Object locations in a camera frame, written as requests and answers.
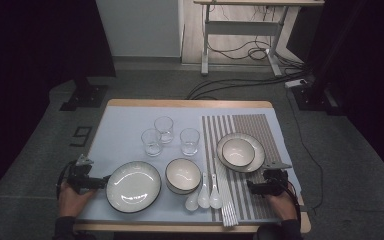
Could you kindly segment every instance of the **desk leg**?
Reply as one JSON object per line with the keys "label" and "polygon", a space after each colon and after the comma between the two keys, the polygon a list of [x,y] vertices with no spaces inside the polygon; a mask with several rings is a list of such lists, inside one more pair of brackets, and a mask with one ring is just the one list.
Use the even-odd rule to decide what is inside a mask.
{"label": "desk leg", "polygon": [[208,75],[208,31],[207,24],[210,22],[210,6],[206,5],[205,24],[204,24],[204,49],[201,56],[201,75]]}
{"label": "desk leg", "polygon": [[280,71],[280,68],[279,68],[279,60],[277,59],[275,53],[276,53],[277,44],[279,43],[280,34],[282,33],[283,25],[285,24],[285,18],[286,18],[286,14],[288,13],[288,9],[289,7],[287,6],[283,7],[283,13],[277,25],[276,35],[274,36],[270,49],[266,50],[267,58],[269,59],[270,65],[276,77],[282,76],[282,72]]}

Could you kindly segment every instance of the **gray placemat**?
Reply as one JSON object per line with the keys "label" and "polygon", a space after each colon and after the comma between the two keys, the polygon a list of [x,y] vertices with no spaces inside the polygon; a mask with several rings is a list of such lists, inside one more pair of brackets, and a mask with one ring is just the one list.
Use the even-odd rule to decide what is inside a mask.
{"label": "gray placemat", "polygon": [[[264,147],[265,161],[281,161],[273,134],[264,114],[252,115],[218,115],[202,116],[203,141],[207,170],[217,173],[214,158],[217,154],[217,143],[230,133],[245,133],[257,139]],[[227,181],[235,203],[238,220],[241,221],[270,221],[276,215],[268,202],[259,195],[252,195],[246,186],[246,180],[260,183],[264,180],[263,169],[251,173],[240,173],[226,168]],[[221,211],[212,211],[212,221],[222,221]]]}

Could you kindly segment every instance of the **white spoon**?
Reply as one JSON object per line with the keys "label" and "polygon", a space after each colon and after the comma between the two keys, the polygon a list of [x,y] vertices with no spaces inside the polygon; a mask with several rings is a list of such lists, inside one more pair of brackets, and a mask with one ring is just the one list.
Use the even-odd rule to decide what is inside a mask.
{"label": "white spoon", "polygon": [[186,199],[185,207],[191,212],[198,209],[198,190],[189,195],[188,199]]}
{"label": "white spoon", "polygon": [[213,191],[210,195],[210,206],[214,209],[219,209],[223,206],[223,202],[221,201],[220,194],[217,190],[217,180],[216,175],[211,175],[212,182],[213,182]]}
{"label": "white spoon", "polygon": [[208,193],[208,178],[207,173],[202,173],[202,188],[198,195],[198,204],[202,208],[210,207],[210,199]]}

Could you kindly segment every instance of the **sleeve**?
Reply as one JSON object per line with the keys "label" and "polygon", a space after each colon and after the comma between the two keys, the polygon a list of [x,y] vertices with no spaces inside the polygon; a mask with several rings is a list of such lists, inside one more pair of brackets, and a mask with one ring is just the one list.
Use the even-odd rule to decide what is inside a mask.
{"label": "sleeve", "polygon": [[282,221],[282,228],[285,239],[287,240],[302,240],[300,232],[300,224],[298,220],[285,220]]}
{"label": "sleeve", "polygon": [[73,225],[75,217],[60,217],[55,221],[53,240],[74,240]]}

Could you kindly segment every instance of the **white plate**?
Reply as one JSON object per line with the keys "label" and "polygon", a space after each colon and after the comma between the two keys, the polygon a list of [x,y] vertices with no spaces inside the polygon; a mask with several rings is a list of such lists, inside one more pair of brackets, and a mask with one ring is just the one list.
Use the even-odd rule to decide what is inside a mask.
{"label": "white plate", "polygon": [[223,157],[233,166],[246,166],[254,160],[254,156],[254,148],[243,139],[230,139],[223,145]]}
{"label": "white plate", "polygon": [[[252,145],[252,147],[254,148],[254,152],[255,152],[254,160],[246,166],[242,166],[242,167],[234,166],[234,165],[230,164],[228,161],[226,161],[226,159],[223,157],[224,144],[227,141],[232,140],[232,139],[236,139],[236,138],[239,138],[239,139],[242,139],[242,140],[249,142]],[[264,152],[264,148],[261,145],[261,143],[258,142],[258,140],[255,139],[254,137],[247,135],[247,134],[244,134],[244,133],[231,133],[231,134],[228,134],[228,135],[225,135],[224,137],[222,137],[220,139],[220,141],[218,142],[218,144],[217,144],[217,156],[219,157],[220,162],[223,163],[223,165],[225,165],[226,167],[228,167],[234,171],[237,171],[237,172],[246,173],[246,172],[253,172],[253,171],[259,169],[261,167],[261,165],[263,165],[263,163],[264,163],[264,159],[266,157],[266,154]]]}
{"label": "white plate", "polygon": [[138,212],[151,205],[161,190],[157,169],[146,162],[130,162],[119,167],[107,184],[111,206],[125,213]]}

